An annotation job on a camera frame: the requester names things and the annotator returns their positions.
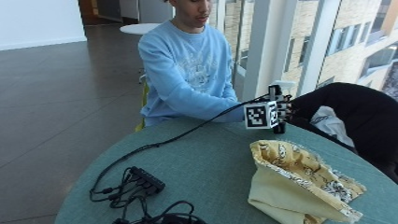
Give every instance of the yellow chair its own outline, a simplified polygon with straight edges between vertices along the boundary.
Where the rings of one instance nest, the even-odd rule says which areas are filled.
[[[140,77],[140,83],[142,83],[142,99],[141,99],[141,105],[145,106],[146,105],[146,95],[149,93],[149,87],[146,84],[146,81],[144,80],[145,75],[142,75]],[[136,126],[136,132],[138,132],[142,128],[145,127],[145,119],[141,119],[141,123]]]

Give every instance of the teal table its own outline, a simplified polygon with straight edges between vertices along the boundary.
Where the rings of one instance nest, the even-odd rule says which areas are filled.
[[[133,149],[176,137],[201,123],[195,119],[174,119],[128,135],[82,173],[64,201],[56,224],[110,224],[121,217],[122,209],[109,208],[108,202],[93,203],[88,198],[98,173]],[[297,143],[367,187],[366,193],[350,203],[365,214],[359,223],[398,223],[398,186],[392,181],[334,142],[291,125],[286,133],[274,134],[270,130],[246,130],[243,123],[209,123],[176,142],[150,148],[120,163],[105,175],[98,189],[116,186],[124,169],[137,166],[165,183],[164,191],[148,197],[150,215],[158,215],[176,201],[186,200],[195,206],[194,215],[210,224],[277,223],[247,204],[255,173],[249,145],[261,139]],[[178,208],[187,212],[185,205]],[[133,221],[141,216],[141,207],[133,202],[126,219]]]

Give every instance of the white wall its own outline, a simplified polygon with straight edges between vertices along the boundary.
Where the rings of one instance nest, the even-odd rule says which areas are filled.
[[[0,0],[0,50],[86,41],[77,0]]]

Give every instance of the white cloth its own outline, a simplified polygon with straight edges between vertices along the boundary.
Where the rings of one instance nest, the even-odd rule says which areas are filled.
[[[354,143],[347,137],[345,122],[335,116],[334,110],[329,106],[322,105],[318,108],[311,118],[311,125],[347,146],[354,147]]]

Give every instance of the round table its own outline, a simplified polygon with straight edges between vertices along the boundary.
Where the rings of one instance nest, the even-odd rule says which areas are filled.
[[[132,35],[144,35],[158,25],[160,23],[141,23],[141,24],[125,25],[121,27],[121,31]]]

